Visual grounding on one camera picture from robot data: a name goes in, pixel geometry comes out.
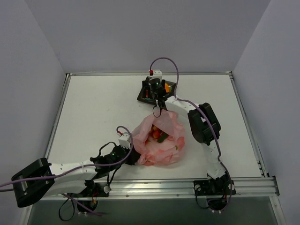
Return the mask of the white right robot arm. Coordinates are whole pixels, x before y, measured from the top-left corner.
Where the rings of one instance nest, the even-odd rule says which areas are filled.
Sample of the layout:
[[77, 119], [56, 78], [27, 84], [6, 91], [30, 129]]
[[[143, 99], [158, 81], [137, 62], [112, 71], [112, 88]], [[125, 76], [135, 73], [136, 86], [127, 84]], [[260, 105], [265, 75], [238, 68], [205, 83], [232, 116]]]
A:
[[221, 150], [218, 143], [221, 126], [208, 103], [196, 105], [190, 100], [166, 92], [165, 80], [154, 78], [142, 81], [142, 96], [152, 98], [160, 110], [172, 111], [188, 118], [192, 136], [203, 145], [207, 161], [207, 175], [210, 179], [231, 181], [228, 169], [221, 161]]

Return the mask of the yellow fake mango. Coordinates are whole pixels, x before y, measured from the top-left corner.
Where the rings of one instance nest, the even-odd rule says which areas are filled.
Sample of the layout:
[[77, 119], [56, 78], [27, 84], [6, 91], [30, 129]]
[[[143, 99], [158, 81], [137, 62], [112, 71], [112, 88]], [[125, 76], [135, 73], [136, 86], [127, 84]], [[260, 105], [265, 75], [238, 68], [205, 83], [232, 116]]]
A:
[[165, 91], [166, 91], [167, 93], [169, 93], [169, 92], [171, 92], [171, 90], [172, 90], [172, 87], [169, 86], [167, 83], [165, 83]]

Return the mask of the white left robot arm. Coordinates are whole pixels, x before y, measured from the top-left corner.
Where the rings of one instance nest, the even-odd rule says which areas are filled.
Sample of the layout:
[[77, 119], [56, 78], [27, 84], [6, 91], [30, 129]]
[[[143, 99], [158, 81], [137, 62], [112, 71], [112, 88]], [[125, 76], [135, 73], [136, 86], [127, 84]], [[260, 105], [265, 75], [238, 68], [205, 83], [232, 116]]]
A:
[[24, 208], [50, 195], [87, 196], [95, 188], [94, 180], [107, 176], [123, 164], [134, 165], [139, 157], [135, 149], [117, 145], [109, 154], [79, 163], [55, 164], [40, 158], [11, 178], [17, 206]]

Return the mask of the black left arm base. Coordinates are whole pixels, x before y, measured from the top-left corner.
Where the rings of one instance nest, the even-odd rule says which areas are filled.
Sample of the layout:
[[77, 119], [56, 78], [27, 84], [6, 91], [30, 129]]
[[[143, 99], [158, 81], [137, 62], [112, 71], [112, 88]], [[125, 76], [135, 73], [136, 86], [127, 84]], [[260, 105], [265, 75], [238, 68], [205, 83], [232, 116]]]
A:
[[78, 193], [75, 194], [75, 198], [90, 198], [90, 200], [79, 201], [80, 204], [88, 208], [89, 210], [95, 212], [98, 201], [96, 198], [98, 197], [108, 197], [109, 192], [111, 191], [110, 185], [107, 182], [100, 182], [95, 183], [94, 181], [87, 181], [85, 182], [86, 188]]

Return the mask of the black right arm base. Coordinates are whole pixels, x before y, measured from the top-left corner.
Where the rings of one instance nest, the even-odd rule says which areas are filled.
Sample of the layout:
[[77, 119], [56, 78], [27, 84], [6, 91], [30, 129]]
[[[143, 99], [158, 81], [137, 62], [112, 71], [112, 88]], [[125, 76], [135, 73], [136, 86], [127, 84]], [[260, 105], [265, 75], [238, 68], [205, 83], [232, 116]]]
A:
[[[236, 195], [234, 182], [227, 179], [209, 179], [209, 180], [194, 180], [194, 195], [195, 202], [203, 210], [210, 210], [212, 213], [222, 213], [230, 203], [232, 196]], [[198, 197], [204, 196], [206, 204], [201, 205]]]

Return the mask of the pink plastic bag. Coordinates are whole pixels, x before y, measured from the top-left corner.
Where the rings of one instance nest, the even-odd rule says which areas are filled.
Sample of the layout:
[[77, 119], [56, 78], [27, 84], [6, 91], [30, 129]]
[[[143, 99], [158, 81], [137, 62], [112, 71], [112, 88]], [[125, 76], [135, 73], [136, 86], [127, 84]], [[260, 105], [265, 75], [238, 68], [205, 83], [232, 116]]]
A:
[[[166, 132], [169, 136], [158, 143], [150, 136], [152, 125]], [[167, 166], [181, 160], [185, 146], [185, 129], [178, 121], [176, 112], [163, 110], [156, 118], [149, 115], [143, 119], [133, 132], [134, 149], [141, 154], [137, 161], [145, 166]]]

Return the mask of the red yellow lychee bunch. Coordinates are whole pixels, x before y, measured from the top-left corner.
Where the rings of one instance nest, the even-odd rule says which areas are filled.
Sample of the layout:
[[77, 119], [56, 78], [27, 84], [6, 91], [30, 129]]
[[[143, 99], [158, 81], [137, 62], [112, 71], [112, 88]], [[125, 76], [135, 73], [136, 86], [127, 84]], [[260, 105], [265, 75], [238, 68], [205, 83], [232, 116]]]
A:
[[164, 140], [168, 138], [168, 134], [158, 127], [152, 125], [150, 130], [150, 136], [155, 139], [158, 143], [162, 143]]

